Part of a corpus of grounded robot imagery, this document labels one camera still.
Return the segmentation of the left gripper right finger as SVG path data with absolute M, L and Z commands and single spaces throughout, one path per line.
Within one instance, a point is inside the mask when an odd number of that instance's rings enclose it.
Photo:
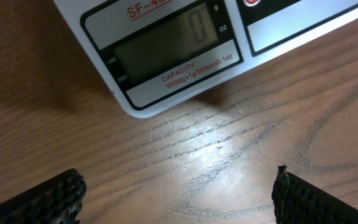
M 358 224 L 358 209 L 278 166 L 272 200 L 281 224 Z

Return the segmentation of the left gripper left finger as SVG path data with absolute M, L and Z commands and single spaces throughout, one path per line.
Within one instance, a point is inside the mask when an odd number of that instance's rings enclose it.
M 0 203 L 0 223 L 77 224 L 86 191 L 84 177 L 68 169 Z

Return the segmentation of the white digital kitchen scale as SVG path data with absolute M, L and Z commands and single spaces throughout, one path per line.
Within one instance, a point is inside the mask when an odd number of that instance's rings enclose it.
M 55 0 L 124 111 L 147 118 L 358 18 L 358 0 Z

